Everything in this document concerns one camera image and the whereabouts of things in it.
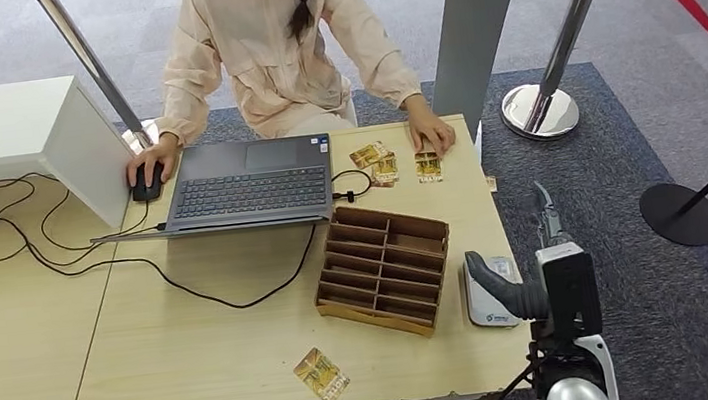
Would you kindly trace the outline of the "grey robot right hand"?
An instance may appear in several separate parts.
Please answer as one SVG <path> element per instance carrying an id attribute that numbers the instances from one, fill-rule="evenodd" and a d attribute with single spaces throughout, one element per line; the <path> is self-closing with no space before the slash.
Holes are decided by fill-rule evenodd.
<path id="1" fill-rule="evenodd" d="M 534 181 L 536 203 L 538 205 L 536 219 L 537 232 L 541 239 L 542 249 L 536 254 L 542 259 L 563 257 L 563 251 L 578 248 L 570 234 L 565 230 L 559 212 L 547 189 L 538 181 Z M 488 262 L 475 251 L 465 252 L 465 269 L 470 277 L 482 287 L 494 300 L 502 305 L 513 317 L 520 320 L 548 319 L 551 308 L 545 282 L 522 283 L 510 282 L 497 274 Z"/>

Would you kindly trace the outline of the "person's left hand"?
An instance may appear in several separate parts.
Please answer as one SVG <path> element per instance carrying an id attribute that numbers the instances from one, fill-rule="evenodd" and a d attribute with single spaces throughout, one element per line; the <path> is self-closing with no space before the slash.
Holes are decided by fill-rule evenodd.
<path id="1" fill-rule="evenodd" d="M 430 149 L 442 157 L 456 142 L 455 129 L 439 118 L 422 94 L 414 94 L 401 104 L 407 113 L 410 139 L 416 153 Z"/>

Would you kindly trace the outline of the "person's right hand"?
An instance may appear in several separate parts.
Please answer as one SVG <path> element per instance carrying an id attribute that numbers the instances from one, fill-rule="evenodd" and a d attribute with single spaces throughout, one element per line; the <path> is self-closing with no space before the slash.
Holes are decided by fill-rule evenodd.
<path id="1" fill-rule="evenodd" d="M 156 145 L 144 149 L 143 152 L 129 161 L 126 170 L 128 184 L 131 187 L 137 186 L 137 169 L 140 166 L 144 166 L 144 180 L 146 181 L 146 185 L 151 185 L 153 182 L 153 172 L 157 165 L 162 166 L 159 180 L 162 184 L 167 182 L 178 162 L 177 160 L 182 146 L 183 143 L 177 135 L 171 132 L 163 132 Z"/>

